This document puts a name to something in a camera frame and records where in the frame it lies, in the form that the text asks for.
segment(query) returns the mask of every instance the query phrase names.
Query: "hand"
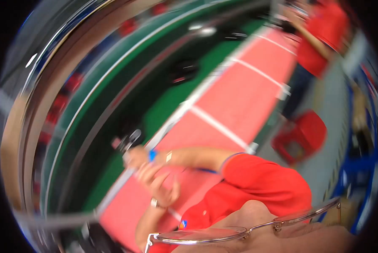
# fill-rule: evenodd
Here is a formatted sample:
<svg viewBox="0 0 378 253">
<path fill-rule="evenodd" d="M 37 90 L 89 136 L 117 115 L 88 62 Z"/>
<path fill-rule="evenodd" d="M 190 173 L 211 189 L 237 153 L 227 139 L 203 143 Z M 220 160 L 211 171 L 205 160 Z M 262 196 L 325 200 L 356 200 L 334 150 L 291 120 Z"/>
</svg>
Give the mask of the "hand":
<svg viewBox="0 0 378 253">
<path fill-rule="evenodd" d="M 124 166 L 127 168 L 140 168 L 143 164 L 149 162 L 149 152 L 141 145 L 127 151 L 128 161 Z"/>
<path fill-rule="evenodd" d="M 294 10 L 290 10 L 286 12 L 286 17 L 289 19 L 289 22 L 296 28 L 299 29 L 299 27 L 302 26 L 304 23 L 304 19 Z"/>
<path fill-rule="evenodd" d="M 143 164 L 135 175 L 137 181 L 140 182 L 147 190 L 149 190 L 152 197 L 158 200 L 158 204 L 166 208 L 175 203 L 175 201 L 179 198 L 180 183 L 175 177 L 172 189 L 169 190 L 162 186 L 170 172 L 156 177 L 155 174 L 161 168 L 162 166 L 154 166 L 152 163 Z"/>
</svg>

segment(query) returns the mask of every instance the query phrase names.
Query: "jeans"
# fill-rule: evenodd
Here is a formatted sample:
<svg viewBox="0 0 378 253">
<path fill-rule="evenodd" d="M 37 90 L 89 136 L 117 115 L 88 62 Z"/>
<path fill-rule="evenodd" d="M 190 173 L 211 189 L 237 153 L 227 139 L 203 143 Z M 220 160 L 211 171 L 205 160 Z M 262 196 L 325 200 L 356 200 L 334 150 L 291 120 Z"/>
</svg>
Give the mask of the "jeans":
<svg viewBox="0 0 378 253">
<path fill-rule="evenodd" d="M 286 104 L 283 108 L 282 115 L 288 119 L 292 120 L 293 114 L 297 107 L 300 105 L 308 88 L 311 86 L 314 75 L 303 68 L 299 63 L 297 63 L 294 72 L 288 81 L 287 85 L 290 86 L 290 97 L 287 99 Z"/>
</svg>

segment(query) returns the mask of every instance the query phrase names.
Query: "logo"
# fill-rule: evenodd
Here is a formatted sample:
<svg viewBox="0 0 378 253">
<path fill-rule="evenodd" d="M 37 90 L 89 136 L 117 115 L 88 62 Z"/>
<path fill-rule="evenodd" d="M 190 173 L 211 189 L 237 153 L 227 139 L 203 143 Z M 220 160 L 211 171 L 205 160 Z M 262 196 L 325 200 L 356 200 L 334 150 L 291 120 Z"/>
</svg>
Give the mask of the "logo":
<svg viewBox="0 0 378 253">
<path fill-rule="evenodd" d="M 186 225 L 187 225 L 187 221 L 182 220 L 182 221 L 180 222 L 179 228 L 185 228 Z"/>
</svg>

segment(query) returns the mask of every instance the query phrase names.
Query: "eyeglasses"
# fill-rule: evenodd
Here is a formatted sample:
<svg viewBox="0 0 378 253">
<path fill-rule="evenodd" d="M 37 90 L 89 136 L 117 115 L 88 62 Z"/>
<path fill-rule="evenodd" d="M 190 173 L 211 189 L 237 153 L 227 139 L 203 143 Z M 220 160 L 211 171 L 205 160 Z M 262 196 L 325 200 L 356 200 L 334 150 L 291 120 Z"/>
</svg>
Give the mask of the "eyeglasses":
<svg viewBox="0 0 378 253">
<path fill-rule="evenodd" d="M 199 230 L 178 230 L 168 233 L 149 234 L 145 252 L 149 251 L 150 246 L 155 242 L 163 242 L 173 245 L 198 245 L 198 244 L 212 244 L 217 242 L 226 242 L 235 239 L 247 239 L 249 234 L 258 228 L 272 226 L 273 230 L 280 232 L 282 227 L 294 225 L 305 220 L 327 212 L 329 209 L 336 207 L 338 209 L 338 221 L 341 219 L 341 201 L 340 198 L 333 198 L 321 205 L 316 206 L 310 210 L 294 213 L 282 217 L 277 217 L 273 221 L 257 225 L 250 229 L 244 227 L 223 227 L 223 228 L 205 228 Z"/>
</svg>

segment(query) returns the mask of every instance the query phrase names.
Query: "blue wristband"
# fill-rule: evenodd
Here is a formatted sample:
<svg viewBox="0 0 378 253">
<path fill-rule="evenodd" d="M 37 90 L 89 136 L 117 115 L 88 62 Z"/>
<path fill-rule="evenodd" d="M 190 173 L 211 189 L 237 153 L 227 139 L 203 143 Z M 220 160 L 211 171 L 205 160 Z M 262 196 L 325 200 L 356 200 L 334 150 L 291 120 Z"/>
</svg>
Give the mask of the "blue wristband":
<svg viewBox="0 0 378 253">
<path fill-rule="evenodd" d="M 150 162 L 152 162 L 152 161 L 154 161 L 154 159 L 155 159 L 155 157 L 156 157 L 156 155 L 157 155 L 158 153 L 155 151 L 155 150 L 151 150 L 150 152 L 149 152 L 149 159 L 150 159 Z"/>
</svg>

